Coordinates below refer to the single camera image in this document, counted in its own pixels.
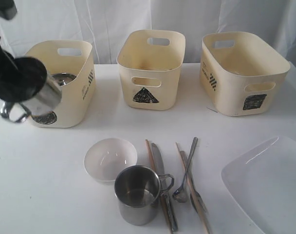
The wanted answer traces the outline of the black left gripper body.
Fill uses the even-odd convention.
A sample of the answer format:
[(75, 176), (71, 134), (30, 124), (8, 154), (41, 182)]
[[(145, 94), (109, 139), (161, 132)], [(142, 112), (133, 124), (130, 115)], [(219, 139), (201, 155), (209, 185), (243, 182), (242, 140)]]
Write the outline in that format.
[(14, 58), (0, 45), (0, 99), (21, 102), (33, 98), (46, 83), (44, 66), (31, 57)]

